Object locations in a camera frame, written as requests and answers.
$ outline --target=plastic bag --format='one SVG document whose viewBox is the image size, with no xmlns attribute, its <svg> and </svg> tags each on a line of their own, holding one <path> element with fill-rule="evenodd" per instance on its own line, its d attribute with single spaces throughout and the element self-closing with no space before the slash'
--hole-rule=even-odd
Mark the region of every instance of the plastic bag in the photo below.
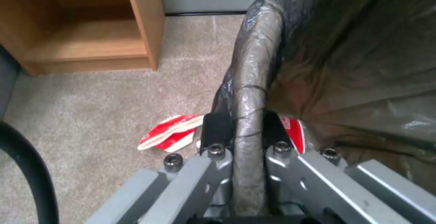
<svg viewBox="0 0 436 224">
<path fill-rule="evenodd" d="M 262 213 L 266 108 L 316 148 L 377 159 L 436 193 L 436 0 L 257 0 L 214 99 L 235 127 L 234 198 Z"/>
</svg>

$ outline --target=bolt head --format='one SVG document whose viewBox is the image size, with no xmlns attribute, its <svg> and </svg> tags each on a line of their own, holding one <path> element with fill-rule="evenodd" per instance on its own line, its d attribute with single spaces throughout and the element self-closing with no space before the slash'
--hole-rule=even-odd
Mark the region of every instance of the bolt head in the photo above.
<svg viewBox="0 0 436 224">
<path fill-rule="evenodd" d="M 326 148 L 321 151 L 321 155 L 333 163 L 334 165 L 338 165 L 341 160 L 341 155 L 333 148 Z"/>
<path fill-rule="evenodd" d="M 277 142 L 274 145 L 274 153 L 279 156 L 288 156 L 291 153 L 291 146 L 284 141 Z"/>
<path fill-rule="evenodd" d="M 215 143 L 207 147 L 207 156 L 213 160 L 221 160 L 225 157 L 225 148 L 221 143 Z"/>
<path fill-rule="evenodd" d="M 171 153 L 163 159 L 163 166 L 168 172 L 178 172 L 183 166 L 183 157 L 178 153 Z"/>
</svg>

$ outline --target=black hose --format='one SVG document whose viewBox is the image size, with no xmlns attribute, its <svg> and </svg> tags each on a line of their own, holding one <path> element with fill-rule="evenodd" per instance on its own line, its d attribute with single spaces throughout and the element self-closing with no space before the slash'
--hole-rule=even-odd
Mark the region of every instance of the black hose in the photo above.
<svg viewBox="0 0 436 224">
<path fill-rule="evenodd" d="M 55 188 L 41 156 L 17 130 L 0 121 L 0 149 L 5 151 L 23 172 L 35 199 L 40 224 L 58 224 L 59 211 Z"/>
</svg>

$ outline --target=beige carpet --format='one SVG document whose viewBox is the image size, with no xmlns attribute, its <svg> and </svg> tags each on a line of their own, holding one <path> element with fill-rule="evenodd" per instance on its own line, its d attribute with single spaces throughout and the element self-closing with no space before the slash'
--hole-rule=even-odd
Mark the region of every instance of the beige carpet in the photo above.
<svg viewBox="0 0 436 224">
<path fill-rule="evenodd" d="M 168 17 L 157 72 L 20 75 L 4 120 L 47 163 L 62 224 L 83 223 L 137 169 L 160 165 L 165 153 L 136 149 L 156 123 L 174 114 L 210 110 L 242 19 Z M 191 145 L 181 154 L 195 152 Z M 4 152 L 0 199 L 0 223 L 37 223 L 30 188 Z"/>
</svg>

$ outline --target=wooden shelf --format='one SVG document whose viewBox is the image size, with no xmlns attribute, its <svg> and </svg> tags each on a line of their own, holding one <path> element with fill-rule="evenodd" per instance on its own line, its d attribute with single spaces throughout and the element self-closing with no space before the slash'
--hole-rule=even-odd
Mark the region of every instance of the wooden shelf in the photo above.
<svg viewBox="0 0 436 224">
<path fill-rule="evenodd" d="M 29 63 L 146 57 L 135 19 L 106 19 L 66 24 L 22 60 Z"/>
<path fill-rule="evenodd" d="M 0 0 L 0 44 L 31 75 L 157 69 L 162 0 Z"/>
</svg>

